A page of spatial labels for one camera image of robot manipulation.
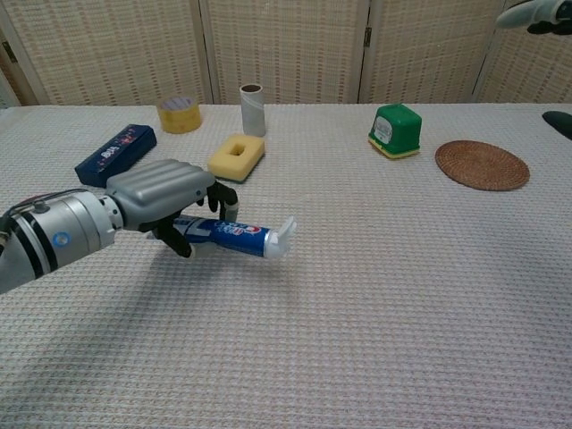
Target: round wicker mat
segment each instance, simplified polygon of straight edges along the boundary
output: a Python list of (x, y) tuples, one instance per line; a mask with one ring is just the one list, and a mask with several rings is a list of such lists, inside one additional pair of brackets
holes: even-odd
[(528, 166), (500, 147), (481, 141), (456, 140), (435, 153), (439, 168), (451, 179), (481, 190), (512, 190), (530, 179)]

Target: hinge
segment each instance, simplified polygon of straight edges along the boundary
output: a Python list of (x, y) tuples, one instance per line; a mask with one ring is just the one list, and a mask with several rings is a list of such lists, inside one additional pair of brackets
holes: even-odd
[(10, 61), (12, 61), (13, 63), (17, 63), (18, 59), (16, 58), (16, 55), (14, 55), (14, 51), (12, 50), (10, 44), (8, 42), (2, 42), (2, 46), (6, 50), (8, 56), (10, 57)]
[(369, 47), (371, 41), (372, 41), (372, 28), (366, 27), (366, 34), (364, 36), (364, 47)]

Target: paper towel roll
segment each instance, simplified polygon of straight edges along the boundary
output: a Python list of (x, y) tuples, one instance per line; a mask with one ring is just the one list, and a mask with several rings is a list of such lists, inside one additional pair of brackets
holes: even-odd
[(266, 134), (265, 104), (262, 87), (248, 84), (240, 87), (242, 129), (249, 136), (263, 137)]

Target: toothpaste tube cap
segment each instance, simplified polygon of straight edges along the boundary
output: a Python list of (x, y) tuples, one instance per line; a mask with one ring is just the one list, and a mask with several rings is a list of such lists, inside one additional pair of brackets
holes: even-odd
[(283, 257), (290, 250), (290, 236), (296, 230), (294, 217), (289, 217), (280, 230), (270, 230), (266, 237), (265, 257)]

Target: white tablecloth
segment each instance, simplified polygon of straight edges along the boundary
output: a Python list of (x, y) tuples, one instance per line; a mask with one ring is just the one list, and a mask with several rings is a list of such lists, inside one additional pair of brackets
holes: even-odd
[[(572, 105), (410, 105), (422, 149), (399, 161), (366, 141), (376, 107), (266, 107), (266, 156), (235, 188), (243, 222), (296, 216), (284, 259), (190, 263), (124, 231), (0, 296), (0, 422), (572, 427), (572, 141), (541, 117)], [(77, 187), (128, 123), (156, 131), (141, 163), (206, 167), (240, 108), (201, 109), (179, 136), (152, 106), (3, 112), (0, 206)], [(453, 139), (511, 151), (531, 180), (451, 181), (433, 157)]]

